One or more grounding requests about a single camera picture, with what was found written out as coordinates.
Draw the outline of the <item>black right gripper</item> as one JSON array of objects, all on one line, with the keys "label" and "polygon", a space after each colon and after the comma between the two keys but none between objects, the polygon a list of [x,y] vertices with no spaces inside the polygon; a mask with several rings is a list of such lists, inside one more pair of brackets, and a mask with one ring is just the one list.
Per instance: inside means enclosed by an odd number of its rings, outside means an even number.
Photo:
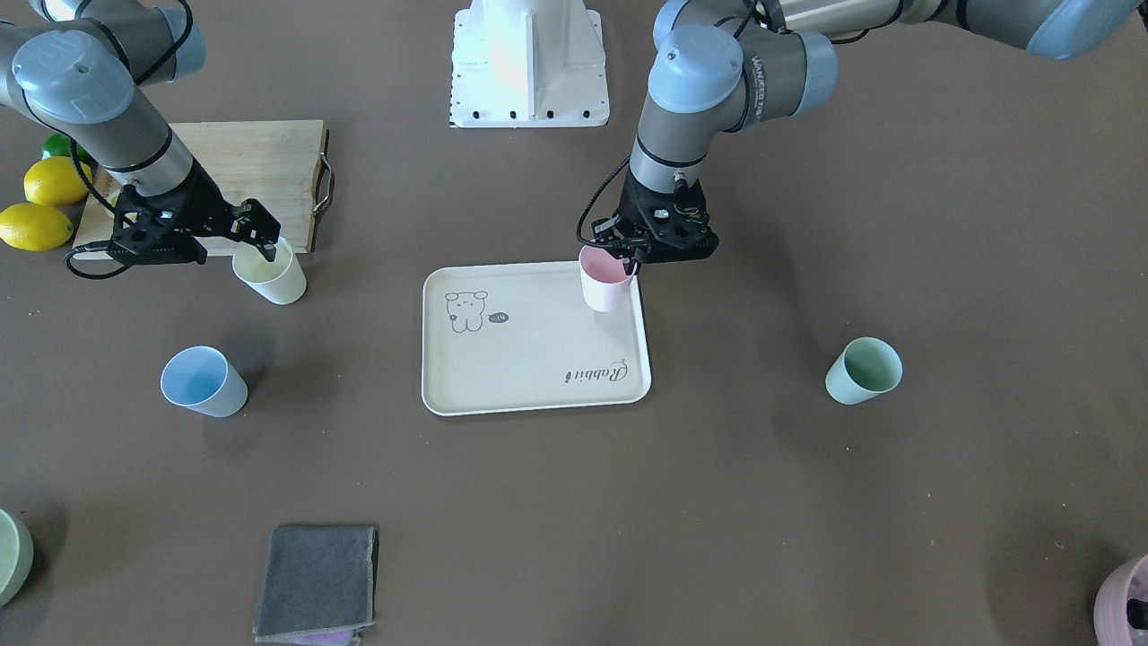
[{"label": "black right gripper", "polygon": [[282,226],[257,200],[231,205],[194,162],[187,179],[164,195],[144,196],[135,184],[123,185],[107,252],[124,266],[204,263],[205,248],[197,238],[214,236],[256,246],[271,263],[280,231]]}]

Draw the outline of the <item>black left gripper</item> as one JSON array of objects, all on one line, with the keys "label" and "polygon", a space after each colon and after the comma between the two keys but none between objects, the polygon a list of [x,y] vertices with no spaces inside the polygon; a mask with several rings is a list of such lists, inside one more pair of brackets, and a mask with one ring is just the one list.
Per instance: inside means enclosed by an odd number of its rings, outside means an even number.
[{"label": "black left gripper", "polygon": [[680,173],[672,180],[672,192],[659,193],[639,184],[630,171],[614,213],[592,221],[592,238],[587,241],[616,260],[641,265],[705,260],[718,244],[700,181],[690,185]]}]

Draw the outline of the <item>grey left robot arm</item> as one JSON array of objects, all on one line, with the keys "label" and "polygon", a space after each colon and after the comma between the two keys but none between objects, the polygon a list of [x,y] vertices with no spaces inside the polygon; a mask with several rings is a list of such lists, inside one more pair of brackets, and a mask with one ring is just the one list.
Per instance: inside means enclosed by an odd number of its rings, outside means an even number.
[{"label": "grey left robot arm", "polygon": [[1145,1],[668,1],[656,62],[613,215],[579,238],[635,275],[647,263],[705,260],[718,249],[701,164],[718,134],[823,106],[839,45],[894,23],[939,22],[1034,57],[1096,48]]}]

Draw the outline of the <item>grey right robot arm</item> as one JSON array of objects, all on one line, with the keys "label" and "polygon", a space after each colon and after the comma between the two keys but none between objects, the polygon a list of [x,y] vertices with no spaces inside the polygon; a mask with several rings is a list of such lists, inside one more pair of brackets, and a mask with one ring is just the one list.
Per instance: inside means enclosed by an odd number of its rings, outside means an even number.
[{"label": "grey right robot arm", "polygon": [[141,91],[204,65],[188,3],[32,7],[42,25],[3,23],[3,106],[70,137],[119,181],[113,233],[87,252],[104,252],[121,268],[204,263],[201,238],[225,238],[274,260],[279,221],[255,199],[231,205]]}]

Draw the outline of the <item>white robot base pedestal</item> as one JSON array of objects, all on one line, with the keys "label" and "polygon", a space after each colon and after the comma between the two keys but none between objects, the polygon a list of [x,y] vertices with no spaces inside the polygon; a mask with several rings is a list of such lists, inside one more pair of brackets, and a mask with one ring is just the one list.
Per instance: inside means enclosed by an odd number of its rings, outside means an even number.
[{"label": "white robot base pedestal", "polygon": [[452,127],[608,122],[602,17],[582,1],[473,1],[455,13],[451,60]]}]

